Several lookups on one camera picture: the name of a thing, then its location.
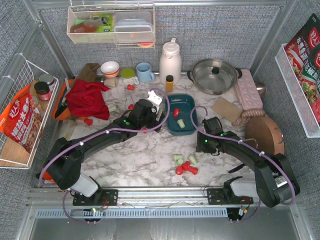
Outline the green capsule cluster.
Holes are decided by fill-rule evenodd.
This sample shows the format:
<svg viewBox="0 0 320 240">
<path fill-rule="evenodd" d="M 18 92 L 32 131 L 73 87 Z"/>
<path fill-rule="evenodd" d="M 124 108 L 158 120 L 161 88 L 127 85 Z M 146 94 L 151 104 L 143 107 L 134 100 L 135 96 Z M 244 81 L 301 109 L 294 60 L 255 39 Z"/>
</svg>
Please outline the green capsule cluster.
<svg viewBox="0 0 320 240">
<path fill-rule="evenodd" d="M 172 160 L 173 161 L 177 161 L 177 160 L 180 160 L 180 159 L 183 159 L 183 155 L 182 154 L 173 154 L 172 155 Z"/>
<path fill-rule="evenodd" d="M 194 155 L 188 157 L 191 164 L 196 165 L 198 163 L 197 158 Z"/>
</svg>

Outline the teal storage basket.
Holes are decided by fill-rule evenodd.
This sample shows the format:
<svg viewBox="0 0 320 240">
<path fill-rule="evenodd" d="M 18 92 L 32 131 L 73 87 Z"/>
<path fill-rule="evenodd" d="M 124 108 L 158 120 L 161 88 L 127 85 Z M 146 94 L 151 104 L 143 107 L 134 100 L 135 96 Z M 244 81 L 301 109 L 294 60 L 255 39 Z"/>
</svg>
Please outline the teal storage basket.
<svg viewBox="0 0 320 240">
<path fill-rule="evenodd" d="M 188 94 L 170 94 L 169 99 L 169 116 L 167 118 L 167 128 L 173 136 L 189 136 L 192 135 L 196 128 L 191 121 L 191 111 L 196 106 L 195 100 L 191 95 Z M 178 108 L 180 110 L 177 118 L 173 117 L 173 110 Z M 185 128 L 180 128 L 177 124 L 177 120 L 183 119 Z"/>
</svg>

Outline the cork mat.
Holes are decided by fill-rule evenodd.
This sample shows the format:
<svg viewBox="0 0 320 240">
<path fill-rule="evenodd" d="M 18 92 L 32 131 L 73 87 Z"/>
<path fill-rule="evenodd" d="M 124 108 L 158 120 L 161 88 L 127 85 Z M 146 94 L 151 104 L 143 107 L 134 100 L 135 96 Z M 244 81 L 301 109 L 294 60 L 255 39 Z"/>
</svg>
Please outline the cork mat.
<svg viewBox="0 0 320 240">
<path fill-rule="evenodd" d="M 211 109 L 231 123 L 235 122 L 243 112 L 239 107 L 223 97 L 219 98 L 217 102 L 212 105 Z"/>
</svg>

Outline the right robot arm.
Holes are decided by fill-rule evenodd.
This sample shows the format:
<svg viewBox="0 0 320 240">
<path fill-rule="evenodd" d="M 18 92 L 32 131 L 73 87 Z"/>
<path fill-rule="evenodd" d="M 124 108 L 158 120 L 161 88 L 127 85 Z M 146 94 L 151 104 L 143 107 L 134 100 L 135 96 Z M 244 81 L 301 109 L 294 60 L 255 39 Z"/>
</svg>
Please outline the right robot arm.
<svg viewBox="0 0 320 240">
<path fill-rule="evenodd" d="M 228 154 L 249 167 L 254 172 L 256 193 L 267 207 L 295 203 L 301 189 L 285 155 L 271 155 L 253 148 L 234 132 L 224 131 L 217 117 L 204 119 L 202 125 L 204 131 L 197 131 L 197 152 Z"/>
</svg>

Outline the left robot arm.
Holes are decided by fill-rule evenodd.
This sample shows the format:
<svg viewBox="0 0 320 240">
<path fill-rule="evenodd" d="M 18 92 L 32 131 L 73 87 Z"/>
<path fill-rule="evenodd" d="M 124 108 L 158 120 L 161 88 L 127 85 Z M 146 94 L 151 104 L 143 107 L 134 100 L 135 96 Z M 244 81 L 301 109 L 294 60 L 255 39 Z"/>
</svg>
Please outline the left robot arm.
<svg viewBox="0 0 320 240">
<path fill-rule="evenodd" d="M 82 163 L 95 153 L 135 137 L 139 132 L 159 132 L 169 112 L 157 110 L 147 99 L 140 99 L 109 125 L 81 138 L 58 139 L 47 157 L 39 180 L 48 174 L 61 190 L 71 190 L 86 198 L 100 199 L 102 187 L 81 173 Z"/>
</svg>

